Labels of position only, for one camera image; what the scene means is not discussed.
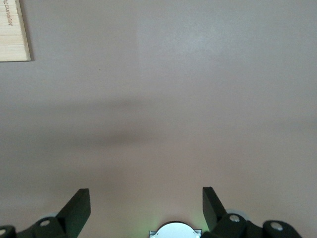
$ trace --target wooden board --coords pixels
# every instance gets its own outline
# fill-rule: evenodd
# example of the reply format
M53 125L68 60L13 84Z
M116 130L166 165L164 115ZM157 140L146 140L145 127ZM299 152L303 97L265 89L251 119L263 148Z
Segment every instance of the wooden board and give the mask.
M0 61L29 61L19 0L0 0Z

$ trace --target wooden plank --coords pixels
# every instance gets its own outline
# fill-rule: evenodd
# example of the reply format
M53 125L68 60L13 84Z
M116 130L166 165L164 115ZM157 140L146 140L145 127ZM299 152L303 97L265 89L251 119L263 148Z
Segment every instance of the wooden plank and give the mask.
M0 0L0 61L30 61L19 0Z

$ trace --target metal screw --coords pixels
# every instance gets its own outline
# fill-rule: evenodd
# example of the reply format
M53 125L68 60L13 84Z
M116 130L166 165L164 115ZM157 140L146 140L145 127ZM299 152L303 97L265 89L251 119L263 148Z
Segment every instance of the metal screw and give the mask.
M229 218L233 222L239 222L240 221L240 218L237 215L231 215Z
M49 223L50 223L49 220L42 221L42 222L40 223L40 227L47 226Z
M6 233L6 229L0 229L0 236Z
M283 227L281 224L277 223L277 222L272 222L271 223L271 227L275 230L278 230L278 231L282 231L283 230Z

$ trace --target silver circular part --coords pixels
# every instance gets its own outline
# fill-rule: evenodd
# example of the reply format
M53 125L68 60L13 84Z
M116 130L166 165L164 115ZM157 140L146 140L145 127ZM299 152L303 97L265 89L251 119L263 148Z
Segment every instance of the silver circular part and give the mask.
M278 231L282 231L283 230L283 227L281 224L277 223L277 222L272 222L271 223L271 227L275 230L278 230Z
M0 236L3 235L4 233L6 233L6 229L1 229L0 230Z
M40 223L40 227L47 226L49 223L50 223L49 220L42 221L42 222Z
M239 222L240 221L240 218L237 215L231 215L229 218L233 222Z

